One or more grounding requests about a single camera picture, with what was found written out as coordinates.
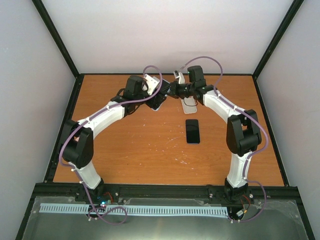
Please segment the white translucent phone case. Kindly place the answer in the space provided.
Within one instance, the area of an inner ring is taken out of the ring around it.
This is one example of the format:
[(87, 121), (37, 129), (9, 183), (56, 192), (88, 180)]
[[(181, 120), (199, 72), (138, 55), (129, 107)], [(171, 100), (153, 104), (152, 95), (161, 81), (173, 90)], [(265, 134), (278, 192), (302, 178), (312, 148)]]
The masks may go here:
[(195, 114), (197, 112), (197, 104), (193, 97), (185, 97), (181, 99), (183, 112), (188, 114)]

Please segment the blue phone black screen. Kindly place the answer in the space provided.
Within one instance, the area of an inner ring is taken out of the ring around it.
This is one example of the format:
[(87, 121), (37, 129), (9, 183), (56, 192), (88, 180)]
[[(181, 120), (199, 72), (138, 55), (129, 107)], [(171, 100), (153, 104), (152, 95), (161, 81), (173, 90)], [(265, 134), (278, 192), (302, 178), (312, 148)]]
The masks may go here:
[(200, 143), (200, 129), (199, 121), (197, 119), (186, 119), (186, 142), (188, 144), (199, 144)]

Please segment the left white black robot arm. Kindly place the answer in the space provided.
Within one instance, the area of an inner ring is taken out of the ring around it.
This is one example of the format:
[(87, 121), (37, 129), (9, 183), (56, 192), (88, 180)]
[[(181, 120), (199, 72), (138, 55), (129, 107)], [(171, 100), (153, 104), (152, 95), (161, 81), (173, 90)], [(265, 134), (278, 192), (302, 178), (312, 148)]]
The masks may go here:
[(157, 110), (166, 99), (169, 82), (145, 74), (131, 75), (126, 86), (118, 91), (106, 106), (79, 121), (68, 120), (62, 129), (58, 159), (61, 165), (70, 167), (87, 187), (86, 195), (92, 201), (103, 198), (103, 180), (94, 164), (94, 139), (103, 130), (132, 114), (140, 105), (146, 104)]

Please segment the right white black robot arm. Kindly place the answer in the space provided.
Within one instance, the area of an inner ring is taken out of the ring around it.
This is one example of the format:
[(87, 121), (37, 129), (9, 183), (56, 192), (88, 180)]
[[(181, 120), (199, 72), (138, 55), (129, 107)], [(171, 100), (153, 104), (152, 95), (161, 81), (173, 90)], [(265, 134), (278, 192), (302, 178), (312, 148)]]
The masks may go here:
[(224, 181), (224, 197), (234, 203), (248, 189), (248, 170), (253, 153), (262, 142), (257, 113), (245, 110), (226, 99), (212, 84), (207, 84), (199, 65), (187, 69), (189, 82), (181, 71), (174, 71), (175, 81), (168, 94), (174, 98), (193, 97), (201, 105), (213, 110), (226, 123), (226, 144), (231, 152), (229, 173)]

